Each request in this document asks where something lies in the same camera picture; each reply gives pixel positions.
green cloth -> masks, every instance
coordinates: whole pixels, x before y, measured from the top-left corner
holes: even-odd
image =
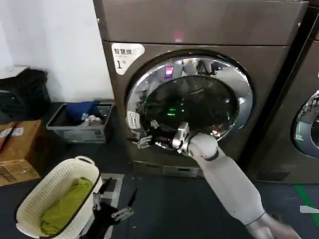
[[[41,231],[55,235],[69,222],[92,188],[86,178],[74,180],[70,190],[56,201],[41,217]]]

green floor stripe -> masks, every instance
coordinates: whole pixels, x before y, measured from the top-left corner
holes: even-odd
[[[302,185],[295,184],[295,189],[297,190],[299,196],[303,200],[304,204],[309,207],[314,207],[310,197],[308,196],[307,192],[305,191],[305,188]],[[319,214],[311,214],[311,217],[313,218],[313,221],[315,222],[317,228],[319,229]]]

washing machine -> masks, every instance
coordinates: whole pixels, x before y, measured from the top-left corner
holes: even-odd
[[[252,179],[319,183],[319,1],[311,5],[285,63],[288,80],[254,130],[257,145],[248,144],[256,149],[247,169]]]
[[[134,169],[201,177],[160,140],[188,122],[237,160],[308,2],[95,0],[126,148]],[[153,136],[138,149],[131,141]]]

white plastic basket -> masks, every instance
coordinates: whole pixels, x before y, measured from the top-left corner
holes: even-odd
[[[47,236],[41,232],[40,217],[57,199],[64,195],[75,179],[85,177],[93,183],[92,190],[82,206],[57,235]],[[103,184],[94,161],[77,156],[58,164],[25,198],[16,213],[16,228],[32,238],[76,238],[93,215],[93,193]]]

label sticker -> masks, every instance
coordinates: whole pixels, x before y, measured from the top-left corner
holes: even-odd
[[[138,113],[128,111],[127,112],[127,122],[131,129],[140,128],[140,115]]]
[[[138,43],[113,43],[112,54],[116,72],[124,75],[129,66],[144,52],[145,48]]]
[[[11,136],[20,136],[23,135],[24,128],[15,128],[11,134]]]
[[[11,132],[12,127],[11,128],[7,128],[5,130],[2,130],[0,133],[0,138],[5,138],[7,137],[7,135]]]

